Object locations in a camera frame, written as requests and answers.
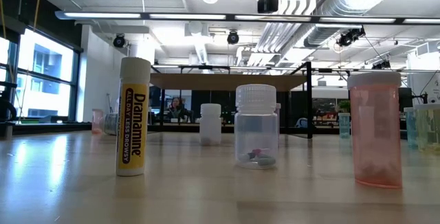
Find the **ceiling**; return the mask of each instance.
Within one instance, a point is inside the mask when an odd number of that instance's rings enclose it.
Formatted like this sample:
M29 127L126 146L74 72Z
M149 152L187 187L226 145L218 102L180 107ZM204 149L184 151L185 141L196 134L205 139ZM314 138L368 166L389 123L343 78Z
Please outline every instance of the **ceiling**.
M218 0L215 4L207 4L203 0L49 0L61 10L94 11L94 12L189 12L189 13L256 13L255 0ZM366 15L371 16L440 16L440 0L383 0ZM194 45L184 42L184 22L164 21L99 21L100 27L111 29L116 26L148 26L162 44L156 53L159 63L172 63L176 58L188 58L195 54ZM264 23L227 23L209 22L208 27L214 34L211 44L206 45L208 55L235 56L238 45L228 45L226 37L229 30L238 30L241 43L253 46L260 39L265 29ZM341 53L330 39L324 49L311 54L314 67L361 67L365 62L371 63L377 54L384 54L390 60L393 69L406 66L406 52L413 49L424 39L440 39L440 26L394 26L367 25L366 36L355 42L351 47L344 48Z

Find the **blue container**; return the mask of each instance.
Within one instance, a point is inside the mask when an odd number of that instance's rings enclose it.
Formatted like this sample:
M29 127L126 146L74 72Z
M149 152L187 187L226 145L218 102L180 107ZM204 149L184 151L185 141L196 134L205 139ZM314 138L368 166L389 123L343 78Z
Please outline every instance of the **blue container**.
M338 113L339 115L339 137L350 138L350 113Z
M417 147L417 129L415 124L415 111L412 107L404 108L406 115L406 134L408 139L408 145L411 148Z

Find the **white plastic bottle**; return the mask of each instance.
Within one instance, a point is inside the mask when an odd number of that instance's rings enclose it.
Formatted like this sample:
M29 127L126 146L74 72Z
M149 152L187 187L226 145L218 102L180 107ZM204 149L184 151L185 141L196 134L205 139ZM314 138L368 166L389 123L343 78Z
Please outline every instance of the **white plastic bottle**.
M250 84L236 88L235 159L238 166L272 168L278 159L276 89Z
M151 64L142 58L123 58L120 72L120 101L116 174L144 173Z
M221 143L221 105L202 104L200 119L200 144L202 146Z

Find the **wooden table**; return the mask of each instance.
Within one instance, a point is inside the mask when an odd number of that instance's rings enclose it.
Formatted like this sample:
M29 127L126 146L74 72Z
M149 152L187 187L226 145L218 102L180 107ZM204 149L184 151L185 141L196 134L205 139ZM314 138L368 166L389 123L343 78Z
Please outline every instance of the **wooden table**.
M276 170L234 167L233 134L148 136L146 173L116 177L115 137L90 132L0 142L0 223L439 223L440 157L402 142L403 190L353 180L338 136L282 136Z

